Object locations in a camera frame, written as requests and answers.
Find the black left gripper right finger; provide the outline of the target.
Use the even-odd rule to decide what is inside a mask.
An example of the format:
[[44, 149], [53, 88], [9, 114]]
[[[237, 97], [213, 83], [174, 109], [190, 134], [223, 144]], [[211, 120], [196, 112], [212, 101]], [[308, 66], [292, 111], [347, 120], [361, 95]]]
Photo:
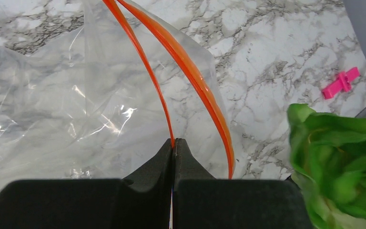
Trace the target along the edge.
[[173, 149], [173, 228], [310, 229], [298, 187], [287, 180], [216, 179], [186, 140]]

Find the green toy lettuce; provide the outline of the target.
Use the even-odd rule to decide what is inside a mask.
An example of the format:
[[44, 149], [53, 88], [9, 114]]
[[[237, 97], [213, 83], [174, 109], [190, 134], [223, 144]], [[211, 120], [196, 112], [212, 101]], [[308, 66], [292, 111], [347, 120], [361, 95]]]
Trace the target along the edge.
[[291, 104], [292, 180], [316, 229], [366, 229], [366, 118]]

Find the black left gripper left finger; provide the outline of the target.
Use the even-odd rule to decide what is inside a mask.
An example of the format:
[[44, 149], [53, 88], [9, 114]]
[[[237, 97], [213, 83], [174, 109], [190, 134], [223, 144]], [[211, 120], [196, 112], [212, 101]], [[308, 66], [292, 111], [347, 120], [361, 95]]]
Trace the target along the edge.
[[123, 179], [39, 179], [0, 192], [0, 229], [166, 229], [171, 206], [167, 140]]

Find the clear zip bag orange zipper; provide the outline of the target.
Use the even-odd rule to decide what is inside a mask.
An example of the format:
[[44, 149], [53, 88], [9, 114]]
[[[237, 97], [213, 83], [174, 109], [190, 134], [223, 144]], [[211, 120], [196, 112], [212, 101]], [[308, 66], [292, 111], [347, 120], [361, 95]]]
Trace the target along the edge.
[[178, 63], [131, 14], [170, 120], [135, 47], [107, 7], [85, 0], [84, 25], [26, 56], [0, 45], [0, 191], [20, 179], [121, 178], [174, 137], [227, 178], [225, 147]]

